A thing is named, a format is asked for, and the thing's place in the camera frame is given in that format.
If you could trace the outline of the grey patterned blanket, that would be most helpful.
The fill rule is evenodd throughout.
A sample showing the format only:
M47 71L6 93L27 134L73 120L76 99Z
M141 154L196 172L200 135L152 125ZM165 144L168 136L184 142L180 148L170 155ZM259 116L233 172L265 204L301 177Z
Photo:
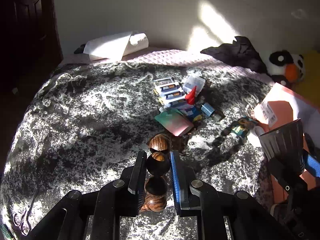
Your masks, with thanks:
M1 181L1 230L20 239L12 221L30 200L35 226L68 192L89 193L118 179L139 150L165 131L155 120L156 79L205 80L197 106L207 102L224 118L204 117L172 147L197 178L217 190L245 190L264 208L273 204L263 150L231 132L231 124L251 116L270 91L268 82L234 68L176 67L147 63L74 64L58 68L27 107L8 152Z

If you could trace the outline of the panda plush toy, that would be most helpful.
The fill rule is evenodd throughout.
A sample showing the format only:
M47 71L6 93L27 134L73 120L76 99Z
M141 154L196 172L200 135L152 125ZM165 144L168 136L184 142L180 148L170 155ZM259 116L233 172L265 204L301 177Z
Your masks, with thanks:
M304 57L300 54L291 54L287 50L273 52L266 66L272 80L287 88L302 81L306 73Z

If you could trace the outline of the blue battery packs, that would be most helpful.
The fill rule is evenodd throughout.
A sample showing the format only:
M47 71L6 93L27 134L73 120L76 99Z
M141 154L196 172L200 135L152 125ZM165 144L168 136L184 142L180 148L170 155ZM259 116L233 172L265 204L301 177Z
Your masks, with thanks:
M163 108L175 108L184 114L190 121L195 122L202 119L199 110L193 105L189 105L185 100L187 95L182 89L183 84L175 81L172 77L165 77L153 81L153 91L158 96L158 100Z

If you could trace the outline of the white round lid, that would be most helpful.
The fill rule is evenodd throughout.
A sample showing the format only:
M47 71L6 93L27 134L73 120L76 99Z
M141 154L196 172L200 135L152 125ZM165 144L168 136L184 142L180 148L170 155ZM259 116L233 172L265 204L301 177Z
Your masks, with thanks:
M247 134L247 140L253 147L261 147L259 136L264 134L265 131L260 126L254 126Z

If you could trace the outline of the yellow pillow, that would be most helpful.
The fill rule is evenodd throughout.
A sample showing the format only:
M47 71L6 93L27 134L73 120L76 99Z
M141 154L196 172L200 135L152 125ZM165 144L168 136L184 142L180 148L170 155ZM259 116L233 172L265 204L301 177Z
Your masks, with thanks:
M320 99L320 76L319 76L319 52L312 50L304 56L304 67L306 73L303 81L298 82L294 85L293 90L304 97L305 99L312 102L314 105L319 107Z

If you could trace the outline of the blue stamp cylinder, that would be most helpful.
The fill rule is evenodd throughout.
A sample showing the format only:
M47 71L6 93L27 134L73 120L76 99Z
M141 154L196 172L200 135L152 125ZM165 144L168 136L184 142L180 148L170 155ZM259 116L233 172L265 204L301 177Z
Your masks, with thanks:
M222 111L215 109L213 106L211 106L209 103L204 103L201 106L201 111L207 116L212 118L214 122L220 122L222 119L225 118L225 115Z

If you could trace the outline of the black cloth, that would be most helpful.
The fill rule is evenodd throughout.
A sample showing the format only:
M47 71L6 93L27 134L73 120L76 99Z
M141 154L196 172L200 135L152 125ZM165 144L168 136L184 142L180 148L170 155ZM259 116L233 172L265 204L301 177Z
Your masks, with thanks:
M231 67L248 68L256 73L268 74L266 64L250 40L244 36L236 36L232 43L209 47L201 50L200 53L210 55Z

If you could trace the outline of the red cone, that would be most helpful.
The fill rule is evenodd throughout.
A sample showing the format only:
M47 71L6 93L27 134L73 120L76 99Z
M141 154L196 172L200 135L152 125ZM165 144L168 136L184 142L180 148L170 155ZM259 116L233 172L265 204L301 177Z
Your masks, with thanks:
M197 86L194 86L193 89L185 96L185 100L189 105L193 105L195 103L196 89Z

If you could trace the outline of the clear plastic case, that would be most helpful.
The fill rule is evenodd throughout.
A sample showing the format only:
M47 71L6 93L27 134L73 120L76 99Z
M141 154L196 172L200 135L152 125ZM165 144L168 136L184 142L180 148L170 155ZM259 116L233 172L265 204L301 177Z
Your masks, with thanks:
M186 94L189 94L194 87L196 87L195 96L197 97L201 90L204 87L204 84L206 83L206 80L195 75L189 75L184 82L182 89Z

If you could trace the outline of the pink storage box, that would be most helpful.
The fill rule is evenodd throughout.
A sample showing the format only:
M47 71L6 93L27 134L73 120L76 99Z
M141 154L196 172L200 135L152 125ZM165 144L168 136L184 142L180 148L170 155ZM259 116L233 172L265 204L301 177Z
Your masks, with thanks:
M276 83L254 109L264 130L259 141L268 159L273 197L283 202L295 180L308 189L319 183L319 108Z

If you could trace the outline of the green snack packet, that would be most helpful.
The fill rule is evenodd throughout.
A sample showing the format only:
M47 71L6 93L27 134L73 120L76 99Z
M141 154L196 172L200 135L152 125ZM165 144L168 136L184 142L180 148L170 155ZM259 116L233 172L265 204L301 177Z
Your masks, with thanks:
M237 121L232 122L227 128L222 131L223 136L227 136L230 133L240 139L245 139L249 131L257 126L259 122L250 117L244 116Z

